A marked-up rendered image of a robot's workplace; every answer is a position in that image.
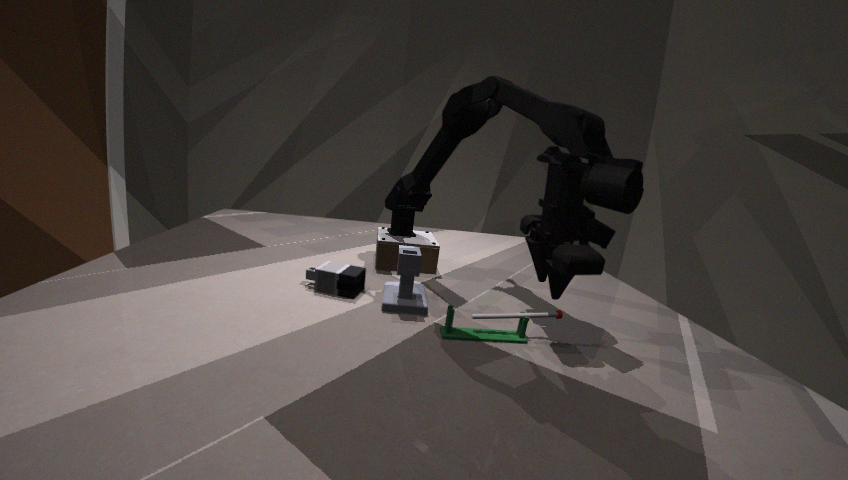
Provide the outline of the green u-shaped bracket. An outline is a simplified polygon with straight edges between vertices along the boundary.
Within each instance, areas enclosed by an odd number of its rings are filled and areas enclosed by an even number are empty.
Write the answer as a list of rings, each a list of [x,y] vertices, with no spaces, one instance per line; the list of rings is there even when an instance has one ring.
[[[495,329],[469,329],[453,326],[455,309],[453,305],[448,306],[445,326],[440,327],[443,339],[480,341],[480,342],[505,342],[527,344],[525,332],[529,317],[520,318],[517,331],[495,330]]]

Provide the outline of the grey pin with red head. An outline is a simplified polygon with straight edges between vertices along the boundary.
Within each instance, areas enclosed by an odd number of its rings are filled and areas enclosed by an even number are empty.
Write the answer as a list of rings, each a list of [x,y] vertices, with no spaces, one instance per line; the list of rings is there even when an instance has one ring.
[[[555,313],[513,313],[513,314],[472,314],[472,319],[504,319],[504,318],[547,318],[556,317],[562,319],[563,313],[561,310]]]

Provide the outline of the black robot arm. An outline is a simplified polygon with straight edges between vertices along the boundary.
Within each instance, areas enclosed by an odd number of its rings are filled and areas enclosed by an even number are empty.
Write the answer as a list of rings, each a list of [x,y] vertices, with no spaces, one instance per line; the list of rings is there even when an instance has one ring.
[[[489,99],[489,101],[486,101]],[[605,139],[604,121],[574,105],[551,102],[515,86],[498,76],[485,78],[453,93],[443,109],[443,125],[419,163],[402,176],[385,199],[392,210],[390,235],[416,237],[413,232],[415,211],[423,212],[432,197],[430,183],[457,145],[479,131],[488,119],[505,105],[534,121],[559,147],[549,147],[537,157],[549,163],[545,194],[558,199],[585,201],[624,214],[638,206],[643,188],[643,162],[613,157]],[[581,158],[589,159],[588,164]],[[402,206],[397,206],[402,205]],[[595,218],[588,208],[581,214],[578,231],[580,245],[592,242],[608,247],[613,229]]]

